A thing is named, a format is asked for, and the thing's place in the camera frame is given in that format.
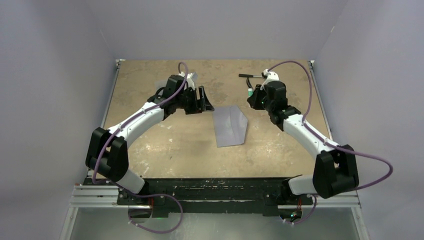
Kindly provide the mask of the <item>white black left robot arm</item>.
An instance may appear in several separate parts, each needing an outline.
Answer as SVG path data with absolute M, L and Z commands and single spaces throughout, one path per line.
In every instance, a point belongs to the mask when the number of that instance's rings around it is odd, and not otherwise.
M 91 135 L 85 165 L 129 191 L 138 205 L 149 199 L 149 183 L 129 168 L 129 147 L 148 129 L 164 121 L 176 110 L 185 114 L 212 112 L 203 86 L 196 87 L 195 72 L 171 75 L 146 103 L 124 121 L 108 128 L 96 128 Z

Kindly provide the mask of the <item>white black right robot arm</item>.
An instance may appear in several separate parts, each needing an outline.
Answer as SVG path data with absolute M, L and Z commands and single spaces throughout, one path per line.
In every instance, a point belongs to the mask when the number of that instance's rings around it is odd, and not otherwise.
M 271 81 L 255 86 L 247 102 L 255 110 L 267 111 L 270 121 L 294 138 L 315 160 L 311 175 L 300 175 L 286 180 L 280 196 L 288 204 L 300 195 L 313 194 L 328 199 L 359 186 L 359 174 L 353 148 L 328 140 L 304 119 L 296 107 L 289 105 L 286 85 Z

